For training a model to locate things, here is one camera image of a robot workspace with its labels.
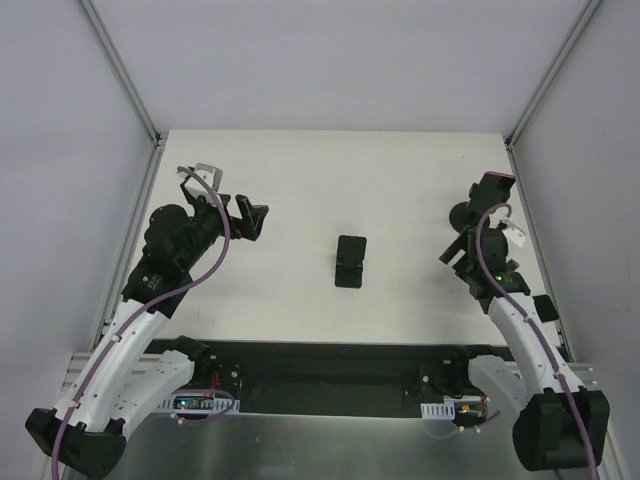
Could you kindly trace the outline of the black round-base phone stand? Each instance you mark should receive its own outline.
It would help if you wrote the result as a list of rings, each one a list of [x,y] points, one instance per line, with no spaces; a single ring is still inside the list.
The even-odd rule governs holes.
[[[465,228],[476,225],[480,217],[490,208],[478,209],[474,201],[474,193],[478,183],[474,183],[469,190],[469,199],[455,204],[449,212],[449,223],[452,228],[461,233]]]

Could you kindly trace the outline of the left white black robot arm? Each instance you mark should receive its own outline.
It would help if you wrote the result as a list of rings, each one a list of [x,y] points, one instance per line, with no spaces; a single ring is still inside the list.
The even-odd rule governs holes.
[[[153,211],[144,233],[142,256],[129,275],[109,328],[67,393],[51,409],[36,408],[25,427],[54,465],[64,464],[103,479],[116,467],[127,440],[173,392],[203,390],[219,383],[212,351],[180,336],[156,364],[129,378],[156,334],[176,312],[196,282],[190,270],[216,240],[255,241],[269,212],[236,195],[239,217],[228,213],[229,196],[212,201],[187,194],[194,212],[175,204]]]

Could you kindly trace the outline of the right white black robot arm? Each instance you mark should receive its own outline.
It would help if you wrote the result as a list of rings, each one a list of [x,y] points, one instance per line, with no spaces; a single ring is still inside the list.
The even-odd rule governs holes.
[[[498,356],[482,353],[450,369],[461,394],[477,389],[495,402],[512,424],[518,459],[529,471],[586,468],[598,475],[610,404],[573,372],[542,328],[536,299],[498,228],[463,228],[441,255],[502,334],[519,371]]]

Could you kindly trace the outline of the purple black phone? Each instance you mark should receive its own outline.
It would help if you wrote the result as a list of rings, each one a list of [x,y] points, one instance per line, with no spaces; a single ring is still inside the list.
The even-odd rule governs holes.
[[[474,193],[474,201],[478,205],[478,209],[488,209],[496,204],[507,203],[515,183],[516,178],[511,174],[486,172]]]

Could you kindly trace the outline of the black angled phone stand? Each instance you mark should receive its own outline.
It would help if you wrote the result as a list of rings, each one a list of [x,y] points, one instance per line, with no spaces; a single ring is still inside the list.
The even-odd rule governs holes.
[[[361,236],[338,237],[334,285],[337,288],[360,289],[364,270],[367,239]]]

